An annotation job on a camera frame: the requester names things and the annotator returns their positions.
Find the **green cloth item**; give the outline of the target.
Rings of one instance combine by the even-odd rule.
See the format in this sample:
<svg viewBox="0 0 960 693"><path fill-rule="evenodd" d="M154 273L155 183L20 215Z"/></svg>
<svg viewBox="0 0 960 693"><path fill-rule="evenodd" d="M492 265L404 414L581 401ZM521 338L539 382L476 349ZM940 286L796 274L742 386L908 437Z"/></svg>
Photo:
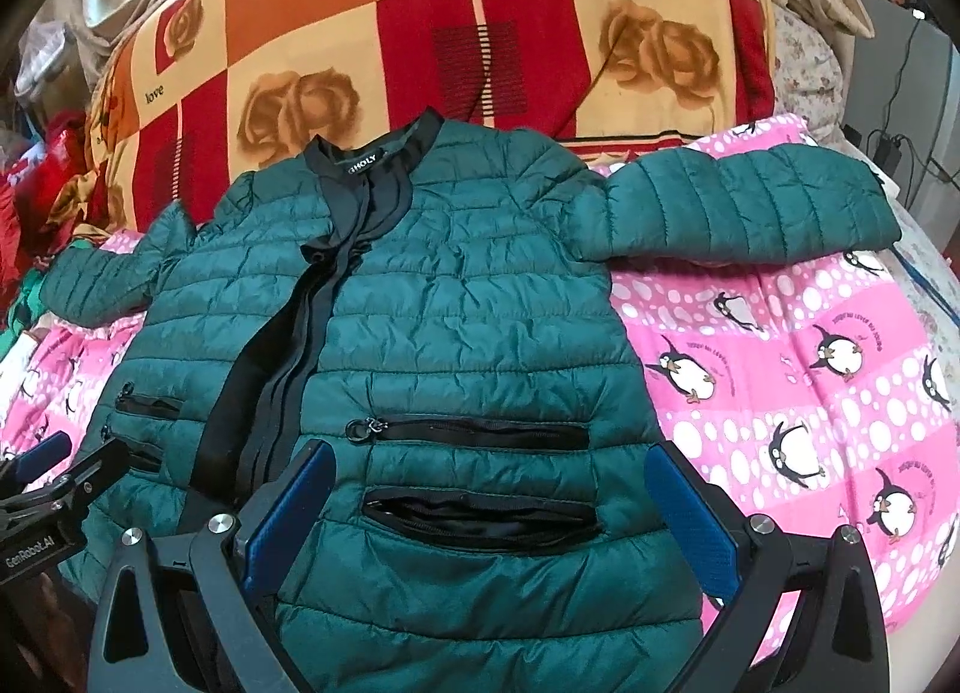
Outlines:
<svg viewBox="0 0 960 693"><path fill-rule="evenodd" d="M41 301L44 277L46 274L43 271L31 269L21 280L20 290L14 295L13 303L2 317L0 358L5 358L16 340L20 339L20 335L34 328L47 311Z"/></svg>

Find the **red orange rose patterned blanket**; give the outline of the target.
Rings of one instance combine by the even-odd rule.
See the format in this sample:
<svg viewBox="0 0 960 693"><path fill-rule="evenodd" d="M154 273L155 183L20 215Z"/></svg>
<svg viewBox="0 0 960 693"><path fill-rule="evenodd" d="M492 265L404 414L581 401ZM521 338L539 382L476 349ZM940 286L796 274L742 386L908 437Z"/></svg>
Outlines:
<svg viewBox="0 0 960 693"><path fill-rule="evenodd" d="M770 0L162 0L89 108L89 216L206 220L314 137L354 149L427 108L640 155L775 109Z"/></svg>

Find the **red shiny fabric pile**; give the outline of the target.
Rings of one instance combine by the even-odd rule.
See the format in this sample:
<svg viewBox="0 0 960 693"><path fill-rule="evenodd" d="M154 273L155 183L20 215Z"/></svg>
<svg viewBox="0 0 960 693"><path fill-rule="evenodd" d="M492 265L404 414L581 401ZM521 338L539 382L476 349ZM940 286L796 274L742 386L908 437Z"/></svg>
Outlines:
<svg viewBox="0 0 960 693"><path fill-rule="evenodd" d="M2 170L2 310L26 272L58 253L80 220L91 189L85 140L86 116L62 111L47 128L39 160Z"/></svg>

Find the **dark green quilted puffer jacket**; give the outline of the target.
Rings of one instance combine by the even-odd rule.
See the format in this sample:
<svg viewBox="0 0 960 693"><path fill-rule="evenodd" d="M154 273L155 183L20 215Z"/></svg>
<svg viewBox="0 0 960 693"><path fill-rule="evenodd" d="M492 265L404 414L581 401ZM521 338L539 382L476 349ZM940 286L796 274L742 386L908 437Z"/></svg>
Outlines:
<svg viewBox="0 0 960 693"><path fill-rule="evenodd" d="M701 594L644 486L661 430L610 269L898 235L871 168L815 145L599 175L431 111L361 149L311 140L208 222L171 204L128 253L53 261L55 316L143 319L85 436L130 469L62 576L97 601L127 529L201 526L319 439L337 480L274 606L311 688L664 690Z"/></svg>

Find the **cream floral bedding pile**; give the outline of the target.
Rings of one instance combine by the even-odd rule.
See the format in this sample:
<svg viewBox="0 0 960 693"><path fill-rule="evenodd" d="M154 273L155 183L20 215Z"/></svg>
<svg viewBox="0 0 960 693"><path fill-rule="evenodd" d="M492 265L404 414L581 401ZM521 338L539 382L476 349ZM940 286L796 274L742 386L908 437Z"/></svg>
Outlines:
<svg viewBox="0 0 960 693"><path fill-rule="evenodd" d="M775 110L838 147L853 75L854 45L875 35L861 0L767 0L773 14Z"/></svg>

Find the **pink penguin print quilt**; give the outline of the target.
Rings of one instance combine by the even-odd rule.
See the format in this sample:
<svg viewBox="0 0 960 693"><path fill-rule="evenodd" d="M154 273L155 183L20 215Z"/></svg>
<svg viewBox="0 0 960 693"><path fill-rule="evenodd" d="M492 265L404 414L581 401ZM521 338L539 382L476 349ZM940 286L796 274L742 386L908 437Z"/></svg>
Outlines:
<svg viewBox="0 0 960 693"><path fill-rule="evenodd" d="M760 151L736 133L690 150L715 158ZM142 236L78 238L65 248L128 253ZM955 427L944 361L893 280L885 248L784 266L624 259L610 278L659 439L674 439L741 505L794 529L853 521L880 565L885 607L911 604L950 553ZM140 332L139 314L96 329L57 319L69 331L106 335L129 317ZM43 353L20 399L48 406L49 427L91 451L89 419L132 339Z"/></svg>

